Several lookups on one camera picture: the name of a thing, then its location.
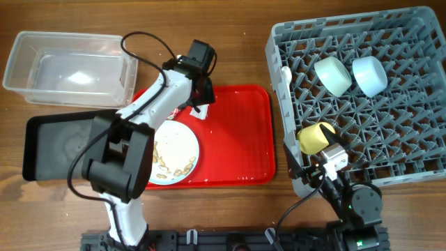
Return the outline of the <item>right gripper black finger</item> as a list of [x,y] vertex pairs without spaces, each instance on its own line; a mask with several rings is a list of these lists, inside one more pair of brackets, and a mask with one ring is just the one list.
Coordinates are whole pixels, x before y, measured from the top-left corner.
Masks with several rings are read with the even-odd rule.
[[303,173],[303,168],[299,165],[297,159],[293,156],[290,148],[286,144],[283,144],[283,147],[287,161],[289,178],[300,178]]
[[335,132],[332,132],[329,128],[327,128],[326,126],[324,126],[322,123],[319,125],[319,128],[321,129],[324,137],[327,139],[328,144],[334,145],[334,144],[339,144],[340,146],[342,146],[345,149],[348,149],[350,147],[350,144],[343,139],[341,136],[337,135]]

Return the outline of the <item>yellow plastic cup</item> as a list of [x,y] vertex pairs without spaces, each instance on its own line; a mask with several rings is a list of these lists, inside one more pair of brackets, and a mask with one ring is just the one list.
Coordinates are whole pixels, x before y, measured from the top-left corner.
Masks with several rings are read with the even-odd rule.
[[335,129],[326,122],[316,123],[300,130],[297,133],[296,139],[300,142],[300,150],[304,154],[317,154],[329,145],[320,125],[335,133]]

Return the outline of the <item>white tissue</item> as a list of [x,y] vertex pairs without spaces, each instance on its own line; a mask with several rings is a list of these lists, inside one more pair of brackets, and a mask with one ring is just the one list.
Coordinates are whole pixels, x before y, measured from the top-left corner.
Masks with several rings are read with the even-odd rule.
[[190,115],[195,117],[195,118],[197,118],[197,119],[205,120],[207,118],[207,113],[208,113],[208,104],[206,104],[206,105],[199,105],[197,107],[197,109],[199,111],[195,110],[195,108],[192,108],[191,112],[190,112]]

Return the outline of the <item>red snack wrapper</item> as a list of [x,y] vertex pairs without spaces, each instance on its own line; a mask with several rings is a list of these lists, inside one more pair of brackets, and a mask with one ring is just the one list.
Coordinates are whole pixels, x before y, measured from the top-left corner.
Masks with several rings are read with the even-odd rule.
[[168,120],[174,120],[176,115],[179,113],[179,108],[176,108],[169,116],[168,116]]

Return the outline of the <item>light blue plate with rice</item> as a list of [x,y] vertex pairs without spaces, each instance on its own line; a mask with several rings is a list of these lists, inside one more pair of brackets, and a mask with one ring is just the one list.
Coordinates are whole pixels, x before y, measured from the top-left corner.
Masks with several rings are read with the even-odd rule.
[[155,133],[149,183],[176,185],[194,171],[200,156],[197,136],[185,124],[165,121]]

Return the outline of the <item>mint green bowl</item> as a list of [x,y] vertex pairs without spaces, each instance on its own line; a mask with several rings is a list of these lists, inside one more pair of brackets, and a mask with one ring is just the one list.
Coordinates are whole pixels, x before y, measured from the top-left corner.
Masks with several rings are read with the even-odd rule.
[[335,97],[341,97],[352,85],[352,79],[343,63],[329,56],[314,64],[314,70],[323,86]]

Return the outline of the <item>light blue bowl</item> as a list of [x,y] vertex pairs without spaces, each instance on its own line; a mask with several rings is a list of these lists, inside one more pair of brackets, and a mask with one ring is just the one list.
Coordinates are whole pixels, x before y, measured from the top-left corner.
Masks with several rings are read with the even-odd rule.
[[355,59],[353,75],[361,91],[373,98],[387,88],[387,75],[381,62],[374,56]]

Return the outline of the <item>white plastic spoon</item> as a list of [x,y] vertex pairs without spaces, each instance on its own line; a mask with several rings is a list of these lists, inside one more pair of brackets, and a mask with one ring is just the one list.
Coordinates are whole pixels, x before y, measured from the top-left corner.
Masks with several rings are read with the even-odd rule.
[[281,69],[281,75],[282,75],[282,79],[284,80],[285,84],[287,86],[289,86],[291,83],[292,77],[293,77],[291,69],[288,66],[283,66]]

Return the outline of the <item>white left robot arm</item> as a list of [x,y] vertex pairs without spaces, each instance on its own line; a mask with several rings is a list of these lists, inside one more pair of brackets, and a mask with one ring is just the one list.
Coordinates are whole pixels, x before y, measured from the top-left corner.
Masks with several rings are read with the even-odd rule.
[[72,184],[77,163],[82,178],[99,193],[96,201],[107,207],[110,228],[82,234],[82,250],[149,250],[151,242],[144,219],[141,194],[149,181],[155,131],[175,108],[215,102],[209,78],[217,62],[216,51],[194,40],[185,56],[173,56],[158,71],[155,83],[136,101],[113,116],[95,116],[87,145],[76,155],[67,174]]

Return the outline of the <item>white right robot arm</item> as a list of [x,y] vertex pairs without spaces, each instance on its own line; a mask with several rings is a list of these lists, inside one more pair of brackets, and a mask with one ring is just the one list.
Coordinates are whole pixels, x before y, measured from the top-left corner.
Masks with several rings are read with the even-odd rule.
[[383,195],[380,189],[365,182],[351,184],[341,170],[348,166],[350,144],[326,122],[308,126],[297,133],[300,150],[322,159],[311,167],[298,163],[289,166],[289,176],[301,180],[313,190],[283,213],[275,229],[273,243],[279,247],[279,230],[286,217],[319,193],[332,207],[336,222],[327,225],[328,240],[336,250],[381,250],[378,227],[382,223]]

